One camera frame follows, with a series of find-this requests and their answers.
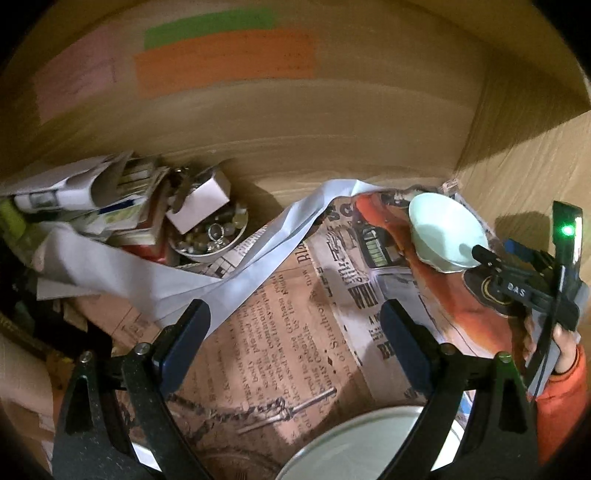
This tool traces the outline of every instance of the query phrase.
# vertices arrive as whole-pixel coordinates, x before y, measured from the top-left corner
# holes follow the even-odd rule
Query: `green led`
[[[564,225],[560,231],[564,236],[573,236],[574,235],[574,225]]]

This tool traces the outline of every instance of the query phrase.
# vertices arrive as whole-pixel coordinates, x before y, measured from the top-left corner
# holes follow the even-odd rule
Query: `metal bolt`
[[[145,355],[146,353],[148,353],[150,351],[150,347],[151,347],[151,345],[149,343],[138,343],[134,347],[134,353],[136,355]]]
[[[452,343],[442,343],[439,348],[443,355],[452,356],[457,352],[457,348]]]
[[[91,360],[92,360],[92,352],[87,351],[87,352],[82,353],[82,355],[80,355],[80,362],[82,362],[83,364],[87,364]]]
[[[512,358],[511,358],[511,354],[509,352],[499,352],[497,354],[497,356],[499,357],[499,360],[501,362],[503,362],[504,364],[508,364],[511,362]]]

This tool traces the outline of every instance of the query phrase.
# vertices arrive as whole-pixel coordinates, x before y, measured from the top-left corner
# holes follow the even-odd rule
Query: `wooden panel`
[[[591,112],[586,107],[536,69],[495,60],[458,176],[467,201],[501,238],[538,249],[551,244],[552,201],[581,206],[587,231],[581,277],[591,283]],[[581,331],[591,351],[589,325]]]
[[[155,1],[109,17],[118,32],[115,87],[43,125],[24,75],[34,69],[12,67],[4,79],[4,118],[14,132],[0,175],[33,160],[59,164],[125,149],[163,153],[172,163],[231,158],[225,170],[238,191],[270,214],[330,178],[387,183],[451,174],[478,105],[488,51],[406,4],[256,4],[275,12],[278,27],[314,34],[314,79],[222,83],[140,98],[133,58],[143,51],[147,28],[248,5]],[[39,28],[59,37],[60,23],[54,14]],[[32,42],[24,44],[20,61],[39,64],[32,49]]]
[[[531,0],[407,0],[536,65],[587,97],[575,56]]]

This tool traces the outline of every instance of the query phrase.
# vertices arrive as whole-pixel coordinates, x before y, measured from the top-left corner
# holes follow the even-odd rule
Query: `gray device grip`
[[[574,298],[574,302],[577,304],[577,306],[579,307],[579,311],[580,311],[579,319],[583,315],[585,307],[587,306],[588,299],[589,299],[589,287],[587,286],[586,283],[581,283],[581,286],[579,287],[579,291],[577,292],[577,294]],[[532,310],[531,317],[532,317],[532,320],[534,321],[534,331],[533,331],[531,337],[532,337],[532,340],[535,343],[537,343],[538,340],[540,340],[540,335],[542,334],[542,327],[543,327],[544,322],[546,320],[546,315],[538,312],[537,310]],[[543,368],[544,361],[542,361],[542,364],[540,365],[539,370],[535,374],[533,382],[531,383],[531,385],[529,386],[529,388],[527,390],[528,393],[530,393],[531,395],[535,395],[535,391],[538,386],[538,382],[540,381],[540,376],[541,376],[541,382],[540,382],[540,387],[538,389],[537,395],[539,396],[544,391],[546,383],[548,383],[548,379],[549,379],[550,375],[552,374],[552,372],[554,371],[554,367],[556,365],[556,362],[558,361],[559,356],[560,356],[560,349],[558,348],[558,345],[556,345],[556,342],[554,340],[551,340],[550,348],[548,349],[548,360],[546,361],[546,366],[545,366],[545,368]]]

